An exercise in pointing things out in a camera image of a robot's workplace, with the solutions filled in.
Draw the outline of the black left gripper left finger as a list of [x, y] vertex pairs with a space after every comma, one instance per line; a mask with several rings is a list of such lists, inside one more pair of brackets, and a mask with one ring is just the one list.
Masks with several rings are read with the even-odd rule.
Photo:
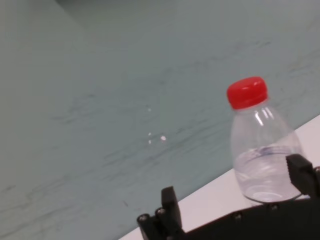
[[173, 186], [161, 190], [161, 207], [136, 219], [144, 240], [184, 240], [181, 212]]

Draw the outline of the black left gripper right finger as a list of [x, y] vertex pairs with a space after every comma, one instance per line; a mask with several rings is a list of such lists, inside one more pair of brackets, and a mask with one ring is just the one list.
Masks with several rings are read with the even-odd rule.
[[294, 187], [302, 195], [310, 198], [320, 197], [320, 168], [300, 154], [291, 154], [285, 157], [289, 178]]

